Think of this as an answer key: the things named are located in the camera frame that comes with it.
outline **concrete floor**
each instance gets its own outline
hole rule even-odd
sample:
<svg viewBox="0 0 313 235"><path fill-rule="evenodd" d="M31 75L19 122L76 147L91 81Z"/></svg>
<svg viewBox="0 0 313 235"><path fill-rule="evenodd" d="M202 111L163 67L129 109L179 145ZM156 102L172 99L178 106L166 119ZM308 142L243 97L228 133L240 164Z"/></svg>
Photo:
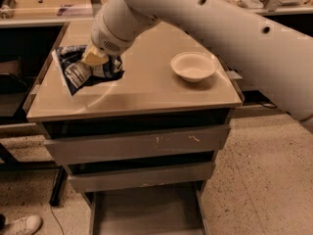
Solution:
<svg viewBox="0 0 313 235"><path fill-rule="evenodd" d="M226 146L202 195L210 235L313 234L313 135L279 110L236 110ZM51 160L43 137L0 131L21 161ZM49 200L55 170L0 172L0 212L9 220L40 214L40 234L88 234L90 210L66 183L57 208Z"/></svg>

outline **bowl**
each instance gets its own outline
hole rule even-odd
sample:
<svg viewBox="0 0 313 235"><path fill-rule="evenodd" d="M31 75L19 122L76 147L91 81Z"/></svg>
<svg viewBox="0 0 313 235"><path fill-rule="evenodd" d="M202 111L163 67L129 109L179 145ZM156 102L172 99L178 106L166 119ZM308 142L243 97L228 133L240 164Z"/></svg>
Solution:
<svg viewBox="0 0 313 235"><path fill-rule="evenodd" d="M188 82L200 82L217 70L215 56L200 52L184 52L171 61L173 71Z"/></svg>

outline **white robotic arm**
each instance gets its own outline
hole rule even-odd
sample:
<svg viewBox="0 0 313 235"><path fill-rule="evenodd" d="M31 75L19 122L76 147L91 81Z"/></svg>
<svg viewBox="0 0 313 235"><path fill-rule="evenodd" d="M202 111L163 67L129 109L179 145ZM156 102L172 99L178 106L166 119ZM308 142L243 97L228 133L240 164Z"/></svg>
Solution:
<svg viewBox="0 0 313 235"><path fill-rule="evenodd" d="M92 41L118 55L159 21L185 30L313 132L311 37L221 0L110 0Z"/></svg>

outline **shoe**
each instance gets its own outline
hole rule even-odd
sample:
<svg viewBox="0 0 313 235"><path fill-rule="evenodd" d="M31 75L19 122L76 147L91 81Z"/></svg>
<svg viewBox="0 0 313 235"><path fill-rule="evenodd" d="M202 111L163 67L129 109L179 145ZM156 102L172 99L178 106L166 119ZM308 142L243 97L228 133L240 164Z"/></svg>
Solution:
<svg viewBox="0 0 313 235"><path fill-rule="evenodd" d="M4 226L1 235L32 235L39 230L42 219L39 215L22 217Z"/></svg>

